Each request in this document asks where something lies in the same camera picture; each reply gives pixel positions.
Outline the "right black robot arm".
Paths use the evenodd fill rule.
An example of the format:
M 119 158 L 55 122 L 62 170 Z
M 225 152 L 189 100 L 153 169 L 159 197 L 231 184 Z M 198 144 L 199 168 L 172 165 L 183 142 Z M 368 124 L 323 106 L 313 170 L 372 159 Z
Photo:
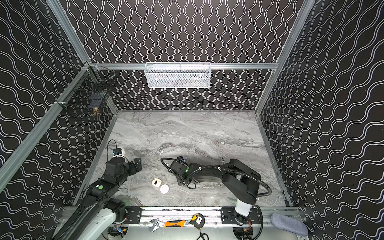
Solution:
M 199 183 L 221 183 L 237 199 L 231 214 L 222 213 L 223 224 L 253 224 L 261 221 L 261 210 L 253 211 L 260 197 L 272 194 L 272 189 L 262 181 L 259 173 L 237 159 L 230 159 L 226 164 L 204 166 L 197 163 L 188 164 L 182 156 L 176 159 L 161 158 L 162 165 L 173 174 L 179 186 L 190 190 Z

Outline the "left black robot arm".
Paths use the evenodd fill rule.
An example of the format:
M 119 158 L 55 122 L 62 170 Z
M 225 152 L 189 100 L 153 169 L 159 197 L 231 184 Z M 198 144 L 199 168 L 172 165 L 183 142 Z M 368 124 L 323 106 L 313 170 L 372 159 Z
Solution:
M 127 219 L 126 204 L 113 196 L 129 176 L 142 171 L 142 159 L 129 162 L 125 157 L 113 157 L 106 162 L 100 179 L 85 191 L 71 217 L 54 235 L 54 240 L 96 240 L 112 224 Z

